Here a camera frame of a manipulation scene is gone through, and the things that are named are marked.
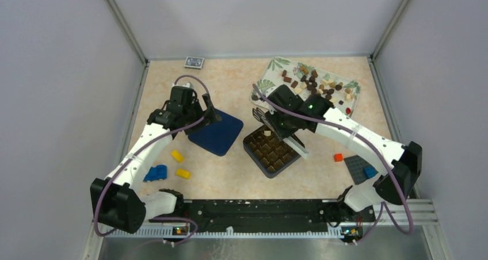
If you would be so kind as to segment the metal serving tongs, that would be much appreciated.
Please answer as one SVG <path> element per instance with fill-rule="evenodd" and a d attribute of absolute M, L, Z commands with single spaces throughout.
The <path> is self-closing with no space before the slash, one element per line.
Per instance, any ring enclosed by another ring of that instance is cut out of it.
<path fill-rule="evenodd" d="M 292 137 L 293 132 L 290 129 L 286 129 L 280 125 L 279 115 L 277 112 L 264 112 L 260 108 L 253 108 L 252 115 L 257 121 L 266 125 L 280 141 L 283 141 L 304 159 L 308 158 L 309 152 L 303 145 Z"/>

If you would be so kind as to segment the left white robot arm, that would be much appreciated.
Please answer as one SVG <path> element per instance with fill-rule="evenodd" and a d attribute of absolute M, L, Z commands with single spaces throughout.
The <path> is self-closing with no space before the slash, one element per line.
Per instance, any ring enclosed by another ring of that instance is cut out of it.
<path fill-rule="evenodd" d="M 179 132 L 189 135 L 217 121 L 221 117 L 208 92 L 198 96 L 189 85 L 174 85 L 170 98 L 150 113 L 139 139 L 120 164 L 91 183 L 94 221 L 133 234 L 159 215 L 173 222 L 181 220 L 185 207 L 178 202 L 180 193 L 163 190 L 141 197 L 139 190 L 158 155 Z"/>

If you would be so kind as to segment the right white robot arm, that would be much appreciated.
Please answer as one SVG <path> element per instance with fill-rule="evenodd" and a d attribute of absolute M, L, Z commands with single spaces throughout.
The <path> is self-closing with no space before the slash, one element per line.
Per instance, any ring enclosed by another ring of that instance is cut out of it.
<path fill-rule="evenodd" d="M 261 119 L 279 139 L 286 140 L 298 130 L 328 137 L 367 161 L 377 175 L 346 189 L 338 198 L 337 212 L 345 221 L 354 220 L 371 205 L 389 202 L 406 205 L 406 199 L 421 174 L 422 147 L 385 138 L 352 120 L 328 99 L 317 94 L 303 100 L 281 85 L 262 94 L 269 110 Z"/>

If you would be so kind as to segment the dark blue chocolate box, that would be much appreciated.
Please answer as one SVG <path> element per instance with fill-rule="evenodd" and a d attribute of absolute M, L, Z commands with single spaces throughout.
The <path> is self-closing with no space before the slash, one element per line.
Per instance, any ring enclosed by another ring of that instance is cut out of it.
<path fill-rule="evenodd" d="M 287 143 L 279 140 L 273 132 L 267 136 L 265 131 L 270 129 L 262 125 L 247 135 L 243 139 L 243 149 L 263 174 L 272 179 L 301 156 Z"/>

